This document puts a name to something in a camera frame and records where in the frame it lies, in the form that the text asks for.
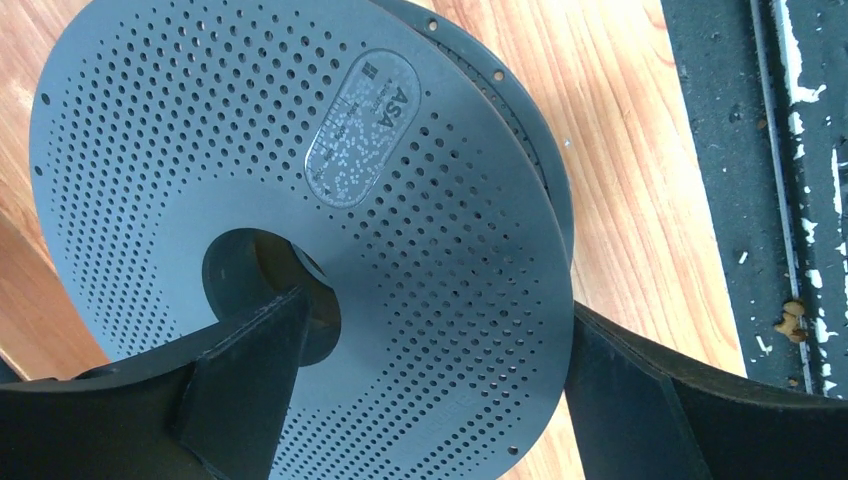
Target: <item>round hole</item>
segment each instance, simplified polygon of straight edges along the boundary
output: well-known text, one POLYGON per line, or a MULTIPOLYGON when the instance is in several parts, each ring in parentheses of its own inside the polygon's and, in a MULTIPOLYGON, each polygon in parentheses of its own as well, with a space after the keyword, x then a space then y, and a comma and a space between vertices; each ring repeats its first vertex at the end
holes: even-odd
POLYGON ((230 230, 216 238, 203 257, 203 288, 219 321, 267 304, 300 285, 313 308, 300 366, 330 356, 341 333, 341 310, 324 271, 302 249, 264 230, 230 230))

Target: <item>oval label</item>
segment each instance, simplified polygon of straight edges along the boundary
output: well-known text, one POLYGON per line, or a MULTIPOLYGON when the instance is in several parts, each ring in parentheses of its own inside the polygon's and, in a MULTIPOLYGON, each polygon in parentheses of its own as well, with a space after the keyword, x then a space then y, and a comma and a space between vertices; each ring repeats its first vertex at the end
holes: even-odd
POLYGON ((364 200, 420 104, 418 75, 403 57, 388 50, 360 56, 306 154, 312 192, 336 208, 364 200))

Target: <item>wood grain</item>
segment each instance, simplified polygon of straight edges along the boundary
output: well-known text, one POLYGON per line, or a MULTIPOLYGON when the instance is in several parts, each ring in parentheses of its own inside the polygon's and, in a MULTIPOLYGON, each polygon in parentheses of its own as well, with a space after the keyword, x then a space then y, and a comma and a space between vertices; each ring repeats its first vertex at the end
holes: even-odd
MULTIPOLYGON (((27 169, 38 73, 85 0, 0 5, 0 354, 30 377, 104 361, 73 314, 27 169)), ((735 325, 659 0, 419 0, 521 79, 559 143, 574 197, 575 297, 627 328, 743 374, 735 325)), ((504 478, 582 478, 564 402, 504 478)))

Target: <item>wooden surface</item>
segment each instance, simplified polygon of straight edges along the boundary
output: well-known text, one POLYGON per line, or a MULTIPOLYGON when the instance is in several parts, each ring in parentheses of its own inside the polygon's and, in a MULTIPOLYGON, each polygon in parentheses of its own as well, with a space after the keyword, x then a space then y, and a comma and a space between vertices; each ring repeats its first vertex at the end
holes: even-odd
MULTIPOLYGON (((28 377, 104 361, 62 291, 27 170, 38 74, 86 0, 0 5, 0 354, 28 377)), ((571 178, 575 297, 743 373, 659 0, 418 0, 497 53, 538 102, 571 178)), ((564 402, 504 478, 582 478, 564 402)))

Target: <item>perforated disc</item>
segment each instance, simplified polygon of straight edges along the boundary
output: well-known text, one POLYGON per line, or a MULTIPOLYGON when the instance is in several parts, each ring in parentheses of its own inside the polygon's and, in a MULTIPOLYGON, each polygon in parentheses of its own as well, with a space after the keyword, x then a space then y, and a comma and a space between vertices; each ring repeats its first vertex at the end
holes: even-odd
POLYGON ((341 336, 298 374, 272 478, 496 478, 550 419, 572 329, 551 202, 487 98, 385 10, 96 0, 30 147, 112 359, 217 321, 204 262, 228 232, 287 239, 332 286, 341 336))
POLYGON ((570 254, 574 212, 568 177, 557 142, 530 94, 494 53, 446 18, 406 0, 371 1, 438 46, 495 107, 536 168, 570 254))

